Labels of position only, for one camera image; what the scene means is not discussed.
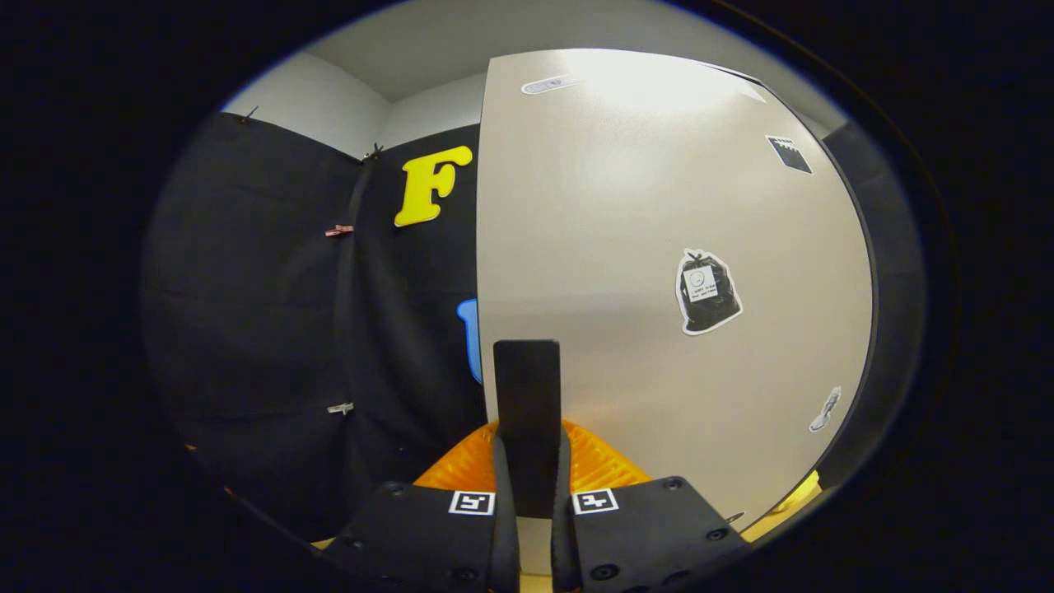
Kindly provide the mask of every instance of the ceiling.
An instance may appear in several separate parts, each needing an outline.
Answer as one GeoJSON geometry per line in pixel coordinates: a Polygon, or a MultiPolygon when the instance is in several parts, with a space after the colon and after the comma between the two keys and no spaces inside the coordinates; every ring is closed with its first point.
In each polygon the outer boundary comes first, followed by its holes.
{"type": "Polygon", "coordinates": [[[492,57],[562,47],[682,56],[761,79],[834,130],[844,116],[808,82],[750,42],[651,0],[410,0],[334,31],[307,52],[398,101],[486,72],[492,57]]]}

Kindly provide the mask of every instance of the beige door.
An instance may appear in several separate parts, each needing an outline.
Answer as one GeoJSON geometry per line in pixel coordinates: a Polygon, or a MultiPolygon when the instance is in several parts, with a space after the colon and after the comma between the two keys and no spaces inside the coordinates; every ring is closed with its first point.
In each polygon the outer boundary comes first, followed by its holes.
{"type": "Polygon", "coordinates": [[[852,404],[872,323],[860,220],[805,126],[692,60],[534,52],[490,61],[479,166],[491,419],[493,343],[555,339],[564,417],[652,477],[743,512],[739,530],[794,490],[852,404]],[[685,250],[720,261],[740,305],[705,333],[685,331],[685,250]]]}

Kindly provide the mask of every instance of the white wall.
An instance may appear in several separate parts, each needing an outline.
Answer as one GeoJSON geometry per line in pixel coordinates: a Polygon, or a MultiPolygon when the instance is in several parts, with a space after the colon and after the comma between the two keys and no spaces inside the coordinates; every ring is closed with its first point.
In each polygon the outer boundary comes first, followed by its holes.
{"type": "Polygon", "coordinates": [[[487,73],[468,76],[392,103],[377,144],[387,147],[480,122],[487,73]]]}
{"type": "Polygon", "coordinates": [[[260,119],[356,158],[373,150],[391,105],[340,67],[294,54],[261,75],[221,111],[260,119]]]}

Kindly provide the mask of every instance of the black sticker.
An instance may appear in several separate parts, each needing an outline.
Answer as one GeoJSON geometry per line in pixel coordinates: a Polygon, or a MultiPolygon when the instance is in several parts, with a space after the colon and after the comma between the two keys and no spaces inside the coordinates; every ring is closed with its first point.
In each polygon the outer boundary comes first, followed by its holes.
{"type": "Polygon", "coordinates": [[[675,285],[688,336],[717,330],[743,313],[728,265],[713,253],[685,249],[675,285]]]}
{"type": "Polygon", "coordinates": [[[765,136],[768,138],[768,143],[773,144],[776,149],[776,154],[780,155],[780,160],[783,164],[792,169],[797,169],[813,174],[813,170],[808,167],[808,163],[805,162],[805,157],[801,155],[801,151],[798,146],[794,145],[794,140],[790,138],[779,138],[776,136],[765,136]]]}
{"type": "Polygon", "coordinates": [[[603,513],[605,511],[618,511],[619,502],[614,499],[611,489],[594,490],[592,492],[578,492],[571,498],[574,505],[575,515],[587,515],[589,513],[603,513]]]}
{"type": "Polygon", "coordinates": [[[454,491],[450,513],[455,515],[493,515],[494,493],[454,491]]]}

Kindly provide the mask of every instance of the yellow letter f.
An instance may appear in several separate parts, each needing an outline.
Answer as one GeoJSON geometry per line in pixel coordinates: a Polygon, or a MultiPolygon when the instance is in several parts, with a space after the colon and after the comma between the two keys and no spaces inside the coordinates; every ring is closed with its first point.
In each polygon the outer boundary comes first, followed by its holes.
{"type": "Polygon", "coordinates": [[[446,197],[454,189],[454,167],[450,162],[462,166],[472,162],[472,151],[468,146],[457,146],[406,161],[403,165],[406,193],[403,194],[403,210],[395,214],[396,226],[425,222],[440,215],[440,205],[432,203],[432,190],[436,190],[440,197],[446,197]],[[441,162],[446,164],[436,172],[435,165],[441,162]]]}

